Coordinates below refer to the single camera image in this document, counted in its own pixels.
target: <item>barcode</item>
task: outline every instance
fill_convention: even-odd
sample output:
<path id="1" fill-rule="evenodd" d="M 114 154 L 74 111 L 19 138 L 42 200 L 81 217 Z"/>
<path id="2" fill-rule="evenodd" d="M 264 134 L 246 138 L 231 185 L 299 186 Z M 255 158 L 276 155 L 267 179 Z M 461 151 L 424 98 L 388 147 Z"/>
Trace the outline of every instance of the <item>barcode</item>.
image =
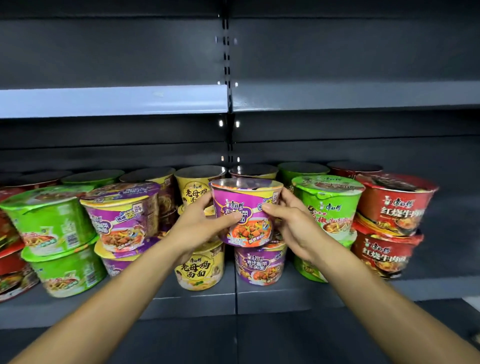
<path id="1" fill-rule="evenodd" d="M 67 247 L 69 249 L 79 246 L 80 242 L 78 241 L 78 237 L 76 233 L 68 234 L 67 235 Z"/>
<path id="2" fill-rule="evenodd" d="M 93 271 L 92 273 L 87 274 L 87 287 L 91 287 L 96 284 L 96 274 Z"/>

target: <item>right hand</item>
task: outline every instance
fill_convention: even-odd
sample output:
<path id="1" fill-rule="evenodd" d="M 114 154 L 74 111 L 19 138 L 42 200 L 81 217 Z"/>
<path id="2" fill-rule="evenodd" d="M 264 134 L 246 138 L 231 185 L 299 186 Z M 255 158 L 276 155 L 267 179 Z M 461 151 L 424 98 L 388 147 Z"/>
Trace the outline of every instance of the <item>right hand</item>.
<path id="1" fill-rule="evenodd" d="M 328 235 L 316 223 L 312 213 L 297 197 L 285 187 L 280 194 L 279 205 L 263 204 L 262 211 L 282 219 L 278 230 L 285 243 L 296 256 L 309 262 L 315 262 L 315 249 Z"/>

